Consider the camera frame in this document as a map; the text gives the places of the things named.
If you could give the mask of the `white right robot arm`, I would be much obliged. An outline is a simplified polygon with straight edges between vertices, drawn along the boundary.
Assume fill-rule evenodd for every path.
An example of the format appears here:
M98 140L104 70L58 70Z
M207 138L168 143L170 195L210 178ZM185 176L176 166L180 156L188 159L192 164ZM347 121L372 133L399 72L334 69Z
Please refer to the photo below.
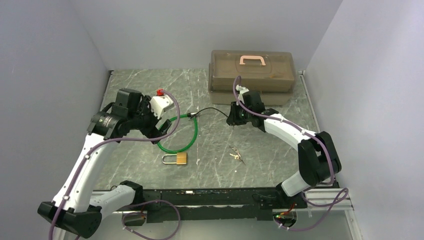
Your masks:
M337 150L329 133L314 132L287 120L273 108L266 108L259 92L237 86L236 100L230 105L226 120L230 126L251 123L264 133L273 135L297 151L298 170L281 182L275 194L276 203L287 208L295 195L324 181L333 183L342 169Z

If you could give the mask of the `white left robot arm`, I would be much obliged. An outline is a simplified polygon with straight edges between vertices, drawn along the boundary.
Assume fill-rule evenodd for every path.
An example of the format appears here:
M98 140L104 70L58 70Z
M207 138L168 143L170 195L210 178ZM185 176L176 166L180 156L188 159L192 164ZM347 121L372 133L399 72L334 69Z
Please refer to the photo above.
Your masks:
M137 210L143 205L143 187L129 180L96 199L92 193L111 153L121 142L130 141L129 132L139 131L142 142L157 144L176 130L169 120L157 128L162 115L172 108L179 110L180 106L168 91L160 89L155 96L149 96L122 88L115 101L91 118L81 153L67 180L51 201L38 207L38 214L50 223L49 239L53 239L55 228L89 238L114 211L126 206Z

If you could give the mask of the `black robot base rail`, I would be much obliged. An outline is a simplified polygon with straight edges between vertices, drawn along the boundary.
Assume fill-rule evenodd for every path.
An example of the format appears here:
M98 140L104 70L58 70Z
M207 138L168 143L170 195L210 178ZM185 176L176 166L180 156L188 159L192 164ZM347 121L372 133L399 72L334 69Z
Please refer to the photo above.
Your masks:
M283 212L305 210L301 196L283 196L275 187L145 189L138 200L120 208L145 213L148 223L165 221L255 219L271 221Z

